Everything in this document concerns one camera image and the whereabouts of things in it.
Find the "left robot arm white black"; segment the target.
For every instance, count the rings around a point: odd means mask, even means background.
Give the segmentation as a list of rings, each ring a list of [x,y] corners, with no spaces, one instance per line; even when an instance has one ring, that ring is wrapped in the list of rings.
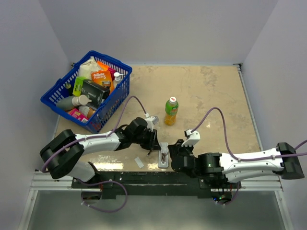
[[[70,176],[94,188],[101,178],[91,162],[82,162],[80,157],[100,151],[119,151],[138,144],[142,149],[160,150],[156,116],[145,119],[137,117],[128,125],[122,125],[104,134],[80,135],[70,129],[62,131],[40,151],[44,162],[42,172],[50,173],[53,179]]]

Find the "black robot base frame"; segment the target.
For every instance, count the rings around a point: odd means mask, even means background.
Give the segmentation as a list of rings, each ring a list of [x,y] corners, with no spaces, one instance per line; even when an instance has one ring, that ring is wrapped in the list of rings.
[[[73,179],[72,188],[83,189],[88,198],[90,189],[98,189],[102,199],[116,196],[196,196],[229,201],[241,183],[208,182],[205,179],[190,178],[180,172],[100,172],[92,181],[81,183]]]

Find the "white remote control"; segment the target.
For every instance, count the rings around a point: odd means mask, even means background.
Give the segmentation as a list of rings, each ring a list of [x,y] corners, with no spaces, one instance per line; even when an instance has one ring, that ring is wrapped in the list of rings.
[[[167,142],[160,142],[161,149],[158,152],[158,168],[166,169],[169,163],[169,149]]]

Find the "white battery compartment cover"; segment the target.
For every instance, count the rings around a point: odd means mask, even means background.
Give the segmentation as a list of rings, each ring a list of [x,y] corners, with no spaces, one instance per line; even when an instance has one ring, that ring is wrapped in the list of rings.
[[[134,160],[140,169],[144,167],[144,164],[139,157],[135,158]]]

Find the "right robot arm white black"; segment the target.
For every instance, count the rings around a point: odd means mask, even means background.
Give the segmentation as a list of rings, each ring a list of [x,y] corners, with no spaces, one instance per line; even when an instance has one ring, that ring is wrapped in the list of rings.
[[[183,146],[179,139],[169,145],[171,168],[191,178],[203,180],[210,186],[225,188],[242,180],[278,175],[284,180],[297,180],[305,177],[296,150],[286,142],[275,148],[239,154],[210,152],[199,156],[193,154],[193,146]]]

